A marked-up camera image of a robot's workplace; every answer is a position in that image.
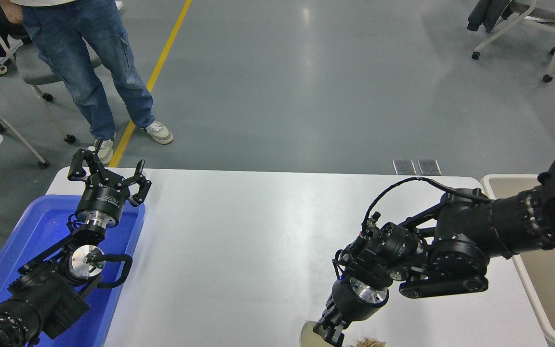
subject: black jacket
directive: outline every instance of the black jacket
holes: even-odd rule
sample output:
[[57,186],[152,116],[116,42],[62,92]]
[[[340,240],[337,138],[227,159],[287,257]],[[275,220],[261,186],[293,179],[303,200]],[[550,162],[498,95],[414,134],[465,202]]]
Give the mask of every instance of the black jacket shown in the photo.
[[479,0],[468,16],[468,29],[478,31],[478,27],[483,24],[485,31],[491,32],[500,16],[506,19],[513,13],[509,9],[510,2],[511,0]]

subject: white shirt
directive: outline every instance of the white shirt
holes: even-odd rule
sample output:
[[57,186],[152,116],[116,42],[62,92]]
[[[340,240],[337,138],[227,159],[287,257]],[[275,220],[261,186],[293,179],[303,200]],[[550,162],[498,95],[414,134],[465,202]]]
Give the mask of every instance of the white shirt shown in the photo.
[[14,4],[29,7],[55,6],[74,0],[10,0]]

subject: blue plastic tray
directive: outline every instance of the blue plastic tray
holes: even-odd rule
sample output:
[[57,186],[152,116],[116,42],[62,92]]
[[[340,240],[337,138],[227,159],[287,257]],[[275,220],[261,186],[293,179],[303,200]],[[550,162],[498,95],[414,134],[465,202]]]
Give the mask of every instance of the blue plastic tray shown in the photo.
[[[10,298],[7,287],[20,277],[18,268],[70,234],[66,222],[79,201],[80,196],[45,195],[29,204],[0,253],[0,303]],[[144,219],[143,205],[132,207],[126,202],[119,225],[107,229],[106,239],[99,244],[101,250],[104,253],[132,255]],[[104,281],[115,281],[122,268],[123,264],[107,264],[102,271]],[[91,309],[55,340],[44,333],[40,334],[38,346],[101,347],[115,313],[121,288],[95,289],[86,299]]]

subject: person's leg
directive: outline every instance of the person's leg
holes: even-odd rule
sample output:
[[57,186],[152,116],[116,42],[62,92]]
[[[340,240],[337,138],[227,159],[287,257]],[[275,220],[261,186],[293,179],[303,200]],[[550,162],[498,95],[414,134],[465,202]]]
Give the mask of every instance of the person's leg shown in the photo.
[[112,73],[130,119],[139,128],[153,123],[153,98],[134,68],[134,57],[117,5],[112,0],[76,0],[77,28]]
[[97,139],[112,140],[115,123],[102,83],[95,75],[87,47],[73,23],[69,4],[23,7],[23,22],[40,59],[64,81],[74,103],[90,124]]

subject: wood shavings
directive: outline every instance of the wood shavings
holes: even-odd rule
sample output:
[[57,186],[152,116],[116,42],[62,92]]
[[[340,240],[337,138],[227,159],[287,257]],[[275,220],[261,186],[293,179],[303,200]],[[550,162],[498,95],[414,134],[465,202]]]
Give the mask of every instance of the wood shavings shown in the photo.
[[386,342],[379,342],[373,338],[364,338],[363,341],[357,341],[357,345],[350,347],[385,347]]

